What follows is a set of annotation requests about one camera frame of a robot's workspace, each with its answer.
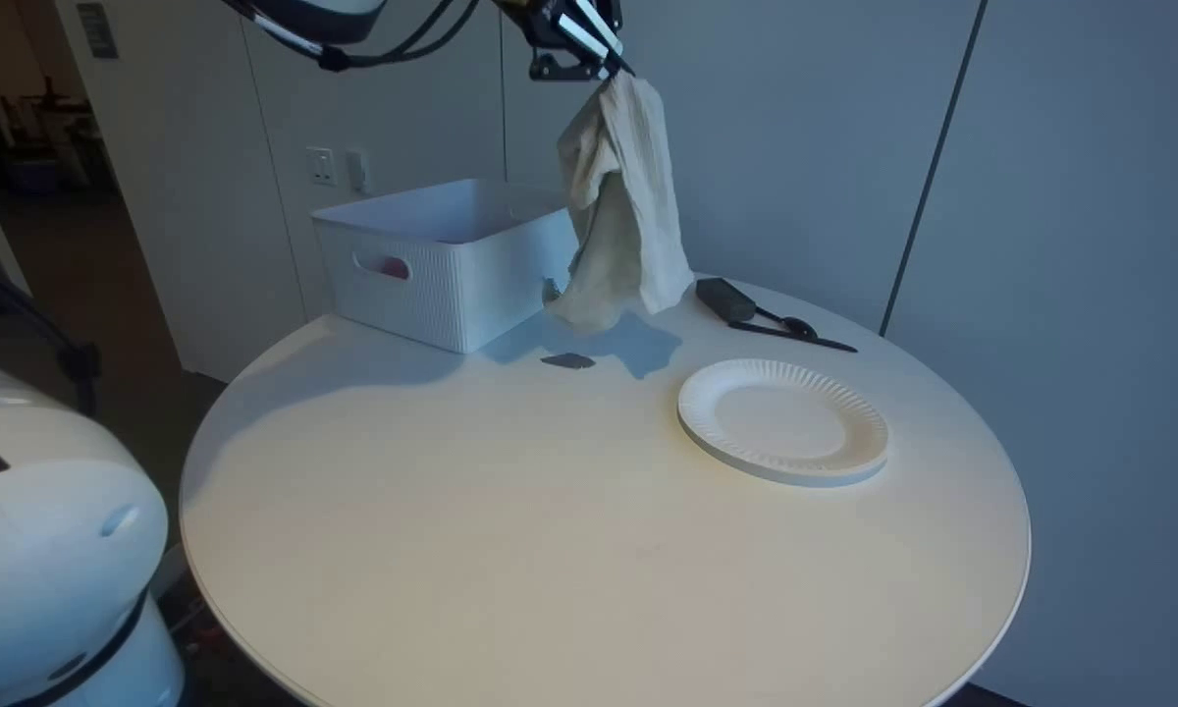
round white table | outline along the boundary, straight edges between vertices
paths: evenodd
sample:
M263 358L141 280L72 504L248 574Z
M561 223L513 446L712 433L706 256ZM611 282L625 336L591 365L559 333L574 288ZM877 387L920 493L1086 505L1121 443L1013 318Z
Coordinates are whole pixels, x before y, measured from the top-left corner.
M916 358L755 295L860 354L743 333L693 298L611 336L530 318L472 358L302 324L187 453L180 532L204 600L281 687L333 707L951 695L1028 582L1017 470ZM887 415L887 462L793 485L712 455L675 396L726 358L856 387Z

white bin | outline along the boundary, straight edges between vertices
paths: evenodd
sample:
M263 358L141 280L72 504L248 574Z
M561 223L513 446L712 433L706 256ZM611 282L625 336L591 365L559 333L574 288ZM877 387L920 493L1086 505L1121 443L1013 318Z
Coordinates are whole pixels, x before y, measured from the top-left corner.
M333 309L472 354L565 282L577 234L561 197L447 182L315 210Z

floor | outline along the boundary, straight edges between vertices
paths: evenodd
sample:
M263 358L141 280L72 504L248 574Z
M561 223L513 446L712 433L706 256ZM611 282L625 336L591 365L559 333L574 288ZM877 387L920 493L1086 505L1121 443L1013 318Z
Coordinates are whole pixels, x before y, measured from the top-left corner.
M98 421L133 453L175 509L175 473L192 443L192 429L225 386L175 365L117 191L0 191L0 218L32 280L38 309L66 333L93 343L100 354ZM0 369L72 401L72 386L55 369L55 350L9 309L0 309ZM168 548L155 594L187 667L183 707L297 701L248 663L208 618L208 606L175 548ZM983 687L967 687L951 697L951 707L1007 701L1013 697Z

white cloth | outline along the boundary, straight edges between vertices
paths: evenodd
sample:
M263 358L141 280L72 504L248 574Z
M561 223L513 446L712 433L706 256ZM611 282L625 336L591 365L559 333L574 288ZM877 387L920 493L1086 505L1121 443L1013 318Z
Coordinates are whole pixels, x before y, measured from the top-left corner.
M611 324L632 298L667 309L691 288L658 95L617 69L559 137L579 251L549 309L579 329Z

plate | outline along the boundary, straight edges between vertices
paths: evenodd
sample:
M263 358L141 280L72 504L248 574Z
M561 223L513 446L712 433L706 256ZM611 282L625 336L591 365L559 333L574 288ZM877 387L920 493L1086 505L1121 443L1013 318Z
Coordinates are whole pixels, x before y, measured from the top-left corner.
M793 361L730 358L679 386L683 429L776 483L860 483L887 462L887 421L852 387Z

